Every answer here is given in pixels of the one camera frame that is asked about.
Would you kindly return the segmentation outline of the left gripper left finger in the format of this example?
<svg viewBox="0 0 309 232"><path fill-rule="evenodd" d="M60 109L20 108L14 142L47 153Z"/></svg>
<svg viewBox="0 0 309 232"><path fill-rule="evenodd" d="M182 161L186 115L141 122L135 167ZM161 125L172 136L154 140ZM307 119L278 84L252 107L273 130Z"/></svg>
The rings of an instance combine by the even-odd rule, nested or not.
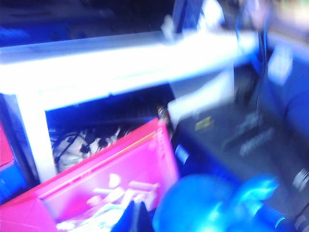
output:
<svg viewBox="0 0 309 232"><path fill-rule="evenodd" d="M140 203L131 201L118 222L114 225L114 232L137 232L140 217Z"/></svg>

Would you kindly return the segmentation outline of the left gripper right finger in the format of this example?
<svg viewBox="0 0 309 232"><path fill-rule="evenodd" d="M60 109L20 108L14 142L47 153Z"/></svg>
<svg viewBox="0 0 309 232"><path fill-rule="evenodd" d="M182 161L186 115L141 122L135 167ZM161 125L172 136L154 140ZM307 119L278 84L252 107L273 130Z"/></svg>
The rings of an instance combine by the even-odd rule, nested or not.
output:
<svg viewBox="0 0 309 232"><path fill-rule="evenodd" d="M153 225L145 203L141 203L141 231L154 232Z"/></svg>

